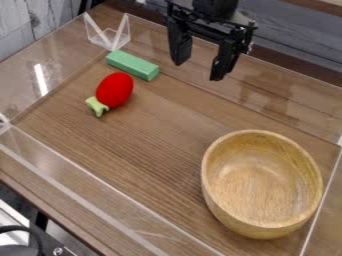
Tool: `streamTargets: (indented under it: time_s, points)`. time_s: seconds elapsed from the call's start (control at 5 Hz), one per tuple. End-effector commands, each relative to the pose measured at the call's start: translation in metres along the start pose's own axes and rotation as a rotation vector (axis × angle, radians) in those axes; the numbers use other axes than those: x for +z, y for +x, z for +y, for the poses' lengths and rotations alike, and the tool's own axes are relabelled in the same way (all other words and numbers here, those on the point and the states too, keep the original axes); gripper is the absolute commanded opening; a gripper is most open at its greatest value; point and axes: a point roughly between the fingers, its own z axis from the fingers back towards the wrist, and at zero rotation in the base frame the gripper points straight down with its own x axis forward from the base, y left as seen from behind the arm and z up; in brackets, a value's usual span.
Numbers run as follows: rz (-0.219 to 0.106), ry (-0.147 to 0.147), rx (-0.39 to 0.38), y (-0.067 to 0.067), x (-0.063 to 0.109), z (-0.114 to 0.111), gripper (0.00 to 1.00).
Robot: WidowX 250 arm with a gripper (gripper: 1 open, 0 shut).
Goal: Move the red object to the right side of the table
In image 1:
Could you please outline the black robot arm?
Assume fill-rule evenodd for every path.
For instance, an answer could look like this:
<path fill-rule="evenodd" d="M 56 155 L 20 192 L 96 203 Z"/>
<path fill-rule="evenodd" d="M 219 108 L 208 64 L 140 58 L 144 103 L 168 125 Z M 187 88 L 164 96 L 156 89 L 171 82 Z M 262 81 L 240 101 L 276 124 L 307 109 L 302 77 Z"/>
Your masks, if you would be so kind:
<path fill-rule="evenodd" d="M 220 81 L 232 71 L 240 54 L 252 47 L 256 22 L 238 11 L 239 0 L 165 0 L 165 23 L 172 62 L 180 66 L 191 57 L 192 37 L 215 43 L 217 55 L 209 80 Z"/>

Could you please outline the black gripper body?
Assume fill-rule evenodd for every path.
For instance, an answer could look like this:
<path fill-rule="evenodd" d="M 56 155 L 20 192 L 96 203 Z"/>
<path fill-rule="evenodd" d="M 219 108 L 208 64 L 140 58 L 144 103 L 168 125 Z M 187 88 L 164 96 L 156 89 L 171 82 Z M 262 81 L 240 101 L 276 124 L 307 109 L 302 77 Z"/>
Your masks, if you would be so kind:
<path fill-rule="evenodd" d="M 211 41 L 216 34 L 243 28 L 244 44 L 250 44 L 256 22 L 238 10 L 239 0 L 165 0 L 167 18 L 184 22 L 189 35 Z"/>

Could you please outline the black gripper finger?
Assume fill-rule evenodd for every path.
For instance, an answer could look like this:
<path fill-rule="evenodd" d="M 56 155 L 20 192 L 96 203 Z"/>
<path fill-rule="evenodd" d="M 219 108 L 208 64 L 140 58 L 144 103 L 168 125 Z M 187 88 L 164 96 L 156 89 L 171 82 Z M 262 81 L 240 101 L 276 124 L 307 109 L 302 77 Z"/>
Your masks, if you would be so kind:
<path fill-rule="evenodd" d="M 234 28 L 228 34 L 216 34 L 211 41 L 217 44 L 217 55 L 213 57 L 211 66 L 211 81 L 220 81 L 226 74 L 234 69 L 236 60 L 244 50 L 244 32 L 243 28 Z"/>
<path fill-rule="evenodd" d="M 167 18 L 167 29 L 171 59 L 180 66 L 191 57 L 192 36 L 187 24 L 172 17 Z"/>

